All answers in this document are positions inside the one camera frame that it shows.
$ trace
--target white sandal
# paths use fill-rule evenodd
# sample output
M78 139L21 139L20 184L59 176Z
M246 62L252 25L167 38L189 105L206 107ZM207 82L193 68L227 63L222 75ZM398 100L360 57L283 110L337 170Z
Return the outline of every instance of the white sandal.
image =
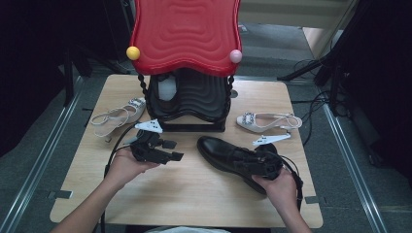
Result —
M116 129L126 124L129 113L126 109L113 109L107 113L96 115L91 119L94 126L94 135L107 137Z
M94 116L90 121L94 126L94 135L105 137L106 142L110 142L111 134L116 128L136 122L145 112L145 108L145 98L133 98L121 108Z
M123 106L129 113L129 118L126 123L136 122L145 112L146 100L145 98L133 98L129 100L128 105Z
M256 133L279 127L286 130L302 126L302 119L293 114L245 113L236 119L237 124Z

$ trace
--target gray carpet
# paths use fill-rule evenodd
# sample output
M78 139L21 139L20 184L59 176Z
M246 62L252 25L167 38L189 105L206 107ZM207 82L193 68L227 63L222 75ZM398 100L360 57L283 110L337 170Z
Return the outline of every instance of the gray carpet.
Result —
M260 25L248 25L248 28L250 28L249 33L253 31L252 29L259 27ZM292 33L298 33L299 30L293 28ZM253 43L248 44L248 40L245 39L244 46L256 46ZM307 59L304 54L300 57L302 57L302 60ZM299 60L281 59L281 57L273 57L272 55L257 57L252 53L246 54L237 72L236 79L247 80L253 76L256 77L254 80L257 81L274 82L274 77L293 72ZM122 65L131 68L128 63L122 63ZM16 232L49 232L54 226L49 218L53 205L53 200L48 198L49 192L60 190L83 136L85 123L87 123L90 115L90 112L83 110L83 108L92 109L94 107L106 78L113 73L97 63L92 63L92 66L93 73L91 77L82 78L85 84L78 104L54 149L43 177L40 179L19 221ZM318 89L313 85L311 77L311 74L305 74L305 78L287 83L292 101L312 100L318 94ZM0 176L2 178L0 182L0 222L3 222L12 207L17 192L23 185L42 146L50 135L62 111L63 102L64 91L50 103L49 107L32 125L21 143L14 150L0 158ZM302 117L309 112L309 104L293 104L293 110L297 116ZM319 229L313 229L313 231L373 232L340 148L327 121L325 111L320 108L312 115L312 120L312 136L305 146L305 153L324 218L324 225ZM361 143L353 123L344 117L340 117L339 122L344 129L345 136L351 145L364 179L381 211L388 231L410 232L410 229L412 229L412 221L410 220L412 219L412 201L410 198L412 191L407 180L394 169L371 166L368 162L367 151ZM309 134L308 122L304 123L299 131L302 141L305 141ZM123 232L123 230L124 226L121 225L107 226L107 232ZM275 228L272 232L286 232L286 230Z

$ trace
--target black leather shoe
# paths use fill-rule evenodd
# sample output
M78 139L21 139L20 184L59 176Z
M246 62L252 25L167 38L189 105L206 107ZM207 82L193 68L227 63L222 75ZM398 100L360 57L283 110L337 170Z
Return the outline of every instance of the black leather shoe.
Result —
M222 139L202 136L197 140L197 148L202 156L215 168L232 173L243 178L243 181L261 194L266 191L252 179L252 174L245 169L236 166L236 162L257 159L257 151L269 151L277 154L272 144L259 146L256 151L236 147Z

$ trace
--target wooden table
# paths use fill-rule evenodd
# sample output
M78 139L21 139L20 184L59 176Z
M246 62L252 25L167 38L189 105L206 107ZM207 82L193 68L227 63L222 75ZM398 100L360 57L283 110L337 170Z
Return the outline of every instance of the wooden table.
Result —
M260 137L236 124L244 112L292 113L292 104L284 83L236 81L224 133L165 132L164 140L176 141L173 151L183 152L182 161L170 161L152 169L127 184L106 210L106 221L139 225L191 225L226 227L282 227L280 216L266 196L246 185L238 176L212 167L196 148L202 135L221 138L238 147L253 150L252 141ZM137 76L110 76L101 92L93 115L119 108L133 97L141 97ZM141 121L150 120L145 112ZM72 212L103 179L104 167L117 138L127 126L118 128L111 143L93 134L88 125L61 190L72 190L70 199L57 199L51 210L51 220L59 222ZM125 138L134 136L132 129ZM284 134L285 130L270 129L264 135ZM316 196L299 132L275 143L279 154L290 158L304 181L303 194ZM318 203L302 202L301 213L311 228L323 225Z

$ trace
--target floor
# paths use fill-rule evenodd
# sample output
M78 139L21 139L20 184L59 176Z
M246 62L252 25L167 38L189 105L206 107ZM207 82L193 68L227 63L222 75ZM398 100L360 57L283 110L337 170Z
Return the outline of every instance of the floor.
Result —
M244 59L235 80L276 82L313 59L301 28L242 25ZM64 181L90 110L111 74L91 63L90 78L75 77L78 95L72 105L62 109L62 91L21 143L0 159L0 232L47 232L55 225L49 219L53 194ZM120 65L132 69L127 62ZM294 113L307 118L299 132L302 142L307 141L305 153L324 217L324 225L313 231L409 232L412 190L407 180L392 168L369 163L356 126L347 117L332 116L322 99L310 109L315 97L328 89L313 84L315 74L286 82ZM108 225L107 231L123 232L124 226Z

